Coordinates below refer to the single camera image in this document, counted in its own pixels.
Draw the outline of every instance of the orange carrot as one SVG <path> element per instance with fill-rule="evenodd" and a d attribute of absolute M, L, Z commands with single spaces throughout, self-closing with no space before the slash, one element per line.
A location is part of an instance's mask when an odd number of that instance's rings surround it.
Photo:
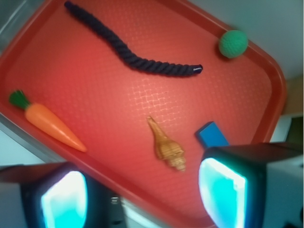
<path fill-rule="evenodd" d="M 68 146 L 86 152 L 82 142 L 44 105 L 30 103 L 21 90 L 13 92 L 9 98 L 11 104 L 25 110 L 25 118 L 37 128 Z"/>

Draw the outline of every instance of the blue block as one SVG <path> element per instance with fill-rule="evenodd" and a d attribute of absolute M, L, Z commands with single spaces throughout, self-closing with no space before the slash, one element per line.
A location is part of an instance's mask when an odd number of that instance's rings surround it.
<path fill-rule="evenodd" d="M 196 132 L 196 136 L 204 148 L 213 146 L 229 146 L 228 141 L 215 122 L 209 122 Z"/>

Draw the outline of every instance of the knitted ball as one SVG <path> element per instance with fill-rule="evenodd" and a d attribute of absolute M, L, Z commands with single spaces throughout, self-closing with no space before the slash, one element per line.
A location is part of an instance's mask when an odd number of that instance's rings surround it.
<path fill-rule="evenodd" d="M 239 30 L 228 31 L 219 40 L 219 51 L 227 58 L 235 58 L 242 55 L 247 46 L 247 36 Z"/>

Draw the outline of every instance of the twisted rope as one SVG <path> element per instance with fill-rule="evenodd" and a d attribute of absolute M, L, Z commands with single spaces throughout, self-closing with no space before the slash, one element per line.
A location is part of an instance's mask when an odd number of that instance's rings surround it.
<path fill-rule="evenodd" d="M 75 18 L 86 24 L 97 35 L 107 40 L 119 57 L 131 68 L 169 76 L 191 76 L 199 74 L 203 70 L 202 65 L 170 64 L 138 57 L 113 31 L 92 14 L 70 1 L 65 2 L 65 7 Z"/>

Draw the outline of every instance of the spiral shell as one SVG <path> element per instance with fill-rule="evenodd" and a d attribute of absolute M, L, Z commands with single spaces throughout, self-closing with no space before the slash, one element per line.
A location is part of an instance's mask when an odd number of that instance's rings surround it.
<path fill-rule="evenodd" d="M 168 138 L 165 132 L 153 120 L 151 116 L 147 118 L 155 139 L 155 152 L 159 159 L 166 160 L 169 166 L 175 167 L 177 170 L 186 170 L 185 151 L 172 139 Z"/>

